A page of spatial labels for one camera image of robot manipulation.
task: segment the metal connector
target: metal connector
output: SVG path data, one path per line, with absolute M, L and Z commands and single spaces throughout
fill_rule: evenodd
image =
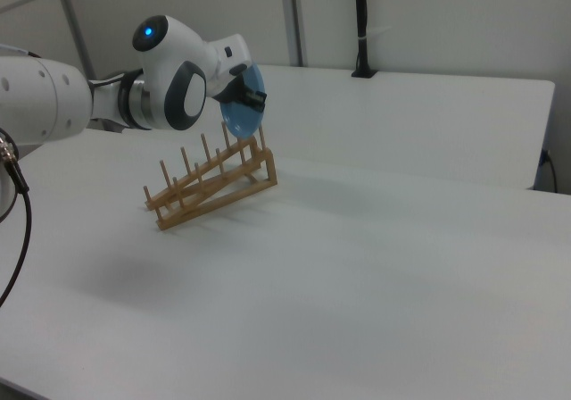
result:
M 14 154 L 12 146 L 0 137 L 0 163 L 16 163 L 18 159 Z

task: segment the table surface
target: table surface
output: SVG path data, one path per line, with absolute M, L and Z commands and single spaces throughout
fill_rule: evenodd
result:
M 534 184 L 553 83 L 261 66 L 276 154 L 525 189 Z M 219 134 L 207 101 L 194 126 Z M 163 131 L 184 141 L 186 133 Z
M 161 232 L 142 186 L 161 158 L 182 175 L 179 144 L 88 130 L 22 161 L 2 378 L 62 400 L 568 398 L 568 196 L 277 157 L 276 187 Z

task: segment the black cable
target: black cable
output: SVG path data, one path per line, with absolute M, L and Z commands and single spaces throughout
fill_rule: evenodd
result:
M 557 188 L 557 175 L 555 174 L 555 166 L 553 165 L 553 161 L 551 160 L 549 154 L 547 154 L 547 156 L 545 157 L 545 162 L 549 162 L 551 167 L 551 173 L 553 174 L 553 191 L 555 193 L 559 193 Z
M 18 151 L 18 147 L 16 146 L 16 143 L 14 142 L 10 134 L 8 134 L 3 129 L 0 129 L 0 132 L 2 133 L 2 135 L 5 136 L 6 141 L 12 144 L 13 153 L 14 153 L 14 155 L 11 156 L 11 158 L 8 161 L 4 161 L 4 167 L 6 168 L 6 171 L 8 172 L 8 175 L 10 175 L 10 178 L 12 179 L 14 186 L 16 188 L 15 195 L 16 196 L 18 194 L 22 195 L 22 197 L 24 198 L 24 204 L 26 206 L 26 231 L 24 233 L 24 242 L 21 246 L 20 257 L 18 258 L 18 262 L 16 263 L 14 272 L 12 273 L 12 276 L 8 281 L 8 285 L 4 289 L 2 296 L 0 296 L 0 307 L 2 307 L 2 305 L 6 301 L 6 298 L 8 297 L 8 295 L 10 295 L 10 292 L 12 291 L 12 288 L 16 283 L 16 279 L 18 279 L 18 276 L 20 275 L 21 267 L 24 264 L 24 260 L 26 259 L 26 253 L 28 252 L 29 239 L 32 231 L 32 205 L 29 201 L 29 195 L 28 195 L 29 187 L 28 184 L 26 184 L 26 180 L 24 179 L 21 173 L 20 165 L 18 164 L 18 159 L 17 158 L 15 160 L 13 159 L 13 157 L 16 154 L 17 155 L 20 154 L 20 152 Z M 7 213 L 9 213 L 12 210 L 12 207 L 15 203 L 15 197 L 14 201 L 12 202 L 12 206 L 10 207 Z
M 0 297 L 0 308 L 6 301 L 8 295 L 10 295 L 10 292 L 12 291 L 12 288 L 16 283 L 16 279 L 18 279 L 18 275 L 20 275 L 21 267 L 24 264 L 24 260 L 26 259 L 26 253 L 28 252 L 29 238 L 31 236 L 31 231 L 32 231 L 32 205 L 29 201 L 28 192 L 23 193 L 22 196 L 24 198 L 24 204 L 26 205 L 26 233 L 24 234 L 24 243 L 21 246 L 20 258 L 16 263 L 16 268 L 14 269 L 14 272 L 10 277 L 10 281 L 8 281 L 8 285 L 6 286 L 2 296 Z

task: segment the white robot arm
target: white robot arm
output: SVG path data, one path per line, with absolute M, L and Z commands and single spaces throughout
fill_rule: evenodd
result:
M 258 83 L 250 88 L 244 80 L 257 68 L 242 36 L 207 43 L 183 23 L 153 16 L 137 28 L 133 47 L 142 69 L 101 81 L 87 81 L 76 68 L 56 61 L 0 57 L 0 128 L 17 144 L 78 134 L 90 119 L 185 130 L 201 115 L 206 96 L 240 104 L 261 121 L 266 94 Z M 255 129 L 230 131 L 245 138 Z

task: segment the blue disc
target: blue disc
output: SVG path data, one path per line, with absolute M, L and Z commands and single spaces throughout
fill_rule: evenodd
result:
M 258 65 L 253 63 L 243 74 L 247 87 L 253 91 L 265 92 Z M 220 104 L 220 109 L 228 130 L 237 138 L 248 138 L 253 135 L 264 117 L 263 112 L 256 112 L 253 108 L 239 103 Z

